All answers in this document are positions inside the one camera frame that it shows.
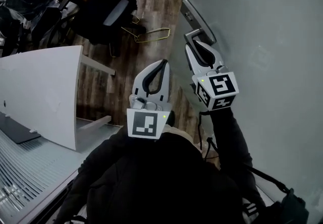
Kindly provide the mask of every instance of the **desk leg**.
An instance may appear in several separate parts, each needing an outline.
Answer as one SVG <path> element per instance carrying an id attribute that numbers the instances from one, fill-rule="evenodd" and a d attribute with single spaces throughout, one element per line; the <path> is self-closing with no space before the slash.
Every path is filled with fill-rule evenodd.
<path id="1" fill-rule="evenodd" d="M 82 60 L 81 60 L 81 63 L 85 64 L 85 65 L 89 65 L 90 67 L 93 67 L 93 68 L 96 68 L 100 71 L 103 71 L 105 73 L 108 73 L 110 75 L 114 75 L 116 74 L 116 71 L 103 65 L 103 64 L 100 64 L 98 63 L 97 61 L 85 56 L 85 55 L 82 55 Z"/>
<path id="2" fill-rule="evenodd" d="M 111 116 L 106 116 L 85 126 L 82 126 L 77 130 L 77 138 L 87 136 L 89 133 L 99 129 L 101 126 L 107 124 L 110 121 Z"/>

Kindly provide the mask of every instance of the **black jacket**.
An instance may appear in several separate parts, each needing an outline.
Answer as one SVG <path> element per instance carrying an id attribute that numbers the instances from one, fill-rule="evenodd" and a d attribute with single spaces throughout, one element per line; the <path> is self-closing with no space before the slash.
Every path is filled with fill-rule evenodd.
<path id="1" fill-rule="evenodd" d="M 123 127 L 81 165 L 55 224 L 70 220 L 84 204 L 90 224 L 244 223 L 242 198 L 264 208 L 253 174 L 239 164 L 252 165 L 252 158 L 231 109 L 211 118 L 221 171 L 181 136 L 141 140 Z"/>

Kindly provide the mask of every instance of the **jacket sleeve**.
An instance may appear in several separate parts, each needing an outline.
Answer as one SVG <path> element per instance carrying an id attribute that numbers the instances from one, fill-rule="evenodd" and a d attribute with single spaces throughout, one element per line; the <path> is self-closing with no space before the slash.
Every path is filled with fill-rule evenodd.
<path id="1" fill-rule="evenodd" d="M 123 127 L 110 139 L 105 140 L 94 149 L 78 169 L 72 189 L 64 200 L 54 224 L 63 224 L 86 204 L 91 184 L 122 157 L 133 139 L 128 137 L 127 127 Z"/>
<path id="2" fill-rule="evenodd" d="M 231 108 L 212 111 L 210 115 L 217 140 L 221 171 L 235 181 L 242 197 L 255 203 L 258 208 L 264 207 L 253 174 L 242 166 L 242 163 L 252 166 L 252 157 Z"/>

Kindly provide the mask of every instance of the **white desk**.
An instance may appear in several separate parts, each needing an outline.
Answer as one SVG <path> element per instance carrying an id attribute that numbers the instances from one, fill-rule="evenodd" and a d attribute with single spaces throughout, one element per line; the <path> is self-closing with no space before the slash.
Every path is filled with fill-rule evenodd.
<path id="1" fill-rule="evenodd" d="M 80 45 L 65 46 L 1 58 L 0 111 L 44 138 L 75 150 L 77 137 L 111 120 L 106 116 L 76 129 L 80 64 L 115 74 L 114 70 L 84 56 L 82 50 Z"/>

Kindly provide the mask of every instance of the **wooden floor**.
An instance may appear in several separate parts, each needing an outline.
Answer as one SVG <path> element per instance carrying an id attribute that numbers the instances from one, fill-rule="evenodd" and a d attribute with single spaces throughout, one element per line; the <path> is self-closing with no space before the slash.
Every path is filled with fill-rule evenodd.
<path id="1" fill-rule="evenodd" d="M 181 2 L 182 0 L 137 0 L 138 10 L 134 14 L 140 18 L 140 23 L 148 31 L 161 27 L 171 28 L 171 35 L 161 41 L 138 44 L 133 36 L 121 30 L 121 56 L 118 58 L 110 56 L 107 46 L 92 45 L 87 39 L 76 36 L 74 44 L 83 45 L 85 55 L 116 70 L 116 75 L 112 77 L 82 66 L 77 96 L 78 117 L 96 120 L 110 115 L 113 124 L 125 124 L 134 78 L 149 64 L 167 59 L 170 55 Z M 155 39 L 163 35 L 165 33 L 153 34 L 149 38 Z M 188 132 L 197 142 L 197 118 L 173 78 L 170 102 L 176 114 L 175 127 Z"/>

